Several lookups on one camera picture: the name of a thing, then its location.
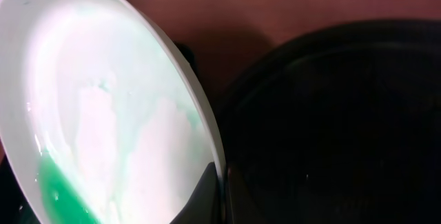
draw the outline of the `white bowl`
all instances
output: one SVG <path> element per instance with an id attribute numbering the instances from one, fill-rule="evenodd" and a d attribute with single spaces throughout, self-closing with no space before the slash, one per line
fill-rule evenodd
<path id="1" fill-rule="evenodd" d="M 222 182 L 223 146 L 200 83 L 127 1 L 0 0 L 0 30 L 0 137 L 42 223 L 43 151 L 104 222 L 115 218 L 115 191 L 126 199 L 112 203 L 120 222 L 167 223 L 207 163 Z"/>

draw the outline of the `black round container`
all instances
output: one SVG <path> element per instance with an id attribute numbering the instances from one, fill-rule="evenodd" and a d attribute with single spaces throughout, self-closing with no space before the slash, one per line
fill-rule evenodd
<path id="1" fill-rule="evenodd" d="M 215 112 L 268 223 L 440 223 L 440 56 L 439 22 L 368 21 L 241 77 Z"/>

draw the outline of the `green stain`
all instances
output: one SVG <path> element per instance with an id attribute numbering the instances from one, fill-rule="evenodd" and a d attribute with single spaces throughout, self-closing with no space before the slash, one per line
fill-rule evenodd
<path id="1" fill-rule="evenodd" d="M 41 157 L 38 180 L 51 223 L 100 223 L 47 152 Z"/>

